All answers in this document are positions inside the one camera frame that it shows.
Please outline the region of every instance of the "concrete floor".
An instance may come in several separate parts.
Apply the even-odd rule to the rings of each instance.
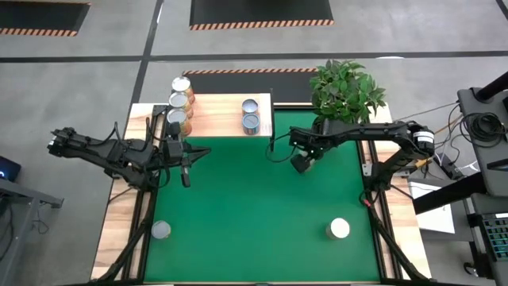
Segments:
[[[335,26],[207,32],[188,29],[190,2],[166,0],[153,55],[508,51],[508,21],[494,0],[330,0]],[[141,56],[155,4],[92,0],[77,37],[0,36],[0,57]],[[140,102],[165,102],[169,81],[185,70],[310,68],[323,62],[152,62]],[[508,57],[359,62],[387,89],[394,119],[454,102],[457,90],[481,87],[508,67]],[[65,126],[93,137],[106,136],[115,121],[123,129],[139,67],[139,62],[0,64],[0,154],[21,163],[20,184],[65,198],[61,210],[41,212],[51,230],[31,234],[16,285],[70,284],[90,277],[111,180],[81,160],[48,155],[45,146],[49,131]],[[450,110],[413,119],[438,129]],[[466,141],[456,145],[462,150],[458,166],[475,160]],[[454,152],[447,149],[451,157]],[[471,260],[464,244],[425,242],[425,250],[439,281],[494,284],[462,270]]]

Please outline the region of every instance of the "keyboard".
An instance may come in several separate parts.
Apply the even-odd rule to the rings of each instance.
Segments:
[[[496,261],[508,261],[508,218],[487,218],[483,220],[490,249]]]

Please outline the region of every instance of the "potted plant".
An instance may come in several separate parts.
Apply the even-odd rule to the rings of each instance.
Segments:
[[[386,106],[385,89],[378,87],[363,69],[363,65],[351,60],[328,60],[324,67],[317,67],[310,87],[318,122],[324,119],[365,122],[371,113],[368,107],[376,114],[378,106]]]

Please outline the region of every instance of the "metal can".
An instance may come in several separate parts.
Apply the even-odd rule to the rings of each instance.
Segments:
[[[243,115],[257,114],[257,102],[254,99],[247,99],[241,104],[241,111]]]
[[[189,98],[185,95],[184,92],[173,92],[173,94],[169,96],[169,105],[173,106],[174,108],[184,109],[185,112],[187,112],[188,118],[192,118],[194,116],[194,109],[189,103]]]
[[[189,98],[189,103],[192,104],[196,101],[196,97],[194,96],[194,90],[191,86],[191,80],[185,76],[179,76],[176,79],[173,79],[173,83],[171,84],[171,88],[173,91],[180,91],[187,95]]]
[[[187,119],[187,112],[182,108],[173,108],[167,113],[167,123],[180,123],[180,129],[183,136],[187,136],[192,132],[192,125]]]
[[[260,117],[257,114],[246,114],[241,120],[244,132],[247,135],[254,135],[260,131]]]

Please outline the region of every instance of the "green mat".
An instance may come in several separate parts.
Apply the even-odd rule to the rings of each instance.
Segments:
[[[314,115],[277,111],[276,133],[309,126]],[[155,221],[171,225],[150,240],[146,282],[379,281],[356,144],[327,153],[306,174],[265,158],[268,138],[200,138],[212,152],[190,170],[177,168],[157,196]],[[274,157],[291,151],[288,137]],[[350,235],[330,240],[325,227],[345,218]]]

